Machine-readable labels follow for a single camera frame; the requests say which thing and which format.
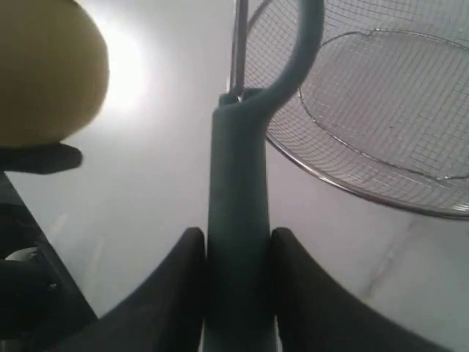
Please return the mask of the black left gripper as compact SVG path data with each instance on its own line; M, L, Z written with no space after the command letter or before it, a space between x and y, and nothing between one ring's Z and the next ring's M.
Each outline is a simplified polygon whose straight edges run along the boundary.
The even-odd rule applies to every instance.
M48 350L97 320L10 179L2 174L1 350Z

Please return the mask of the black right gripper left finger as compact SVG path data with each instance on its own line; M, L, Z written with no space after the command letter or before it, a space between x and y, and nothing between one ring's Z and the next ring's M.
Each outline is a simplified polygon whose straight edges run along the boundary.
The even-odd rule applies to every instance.
M126 299L55 351L197 351L204 317L204 235L184 231Z

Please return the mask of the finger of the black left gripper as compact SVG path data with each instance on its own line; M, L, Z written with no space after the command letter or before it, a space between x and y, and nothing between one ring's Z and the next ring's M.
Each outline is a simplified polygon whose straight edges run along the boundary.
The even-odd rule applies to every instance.
M67 144L1 148L2 172L63 172L81 165L81 151Z

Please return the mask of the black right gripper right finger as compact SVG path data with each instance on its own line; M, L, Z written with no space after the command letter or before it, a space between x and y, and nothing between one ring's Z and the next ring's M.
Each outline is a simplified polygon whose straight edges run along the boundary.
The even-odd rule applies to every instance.
M270 262L284 351L444 351L345 290L285 227L272 232Z

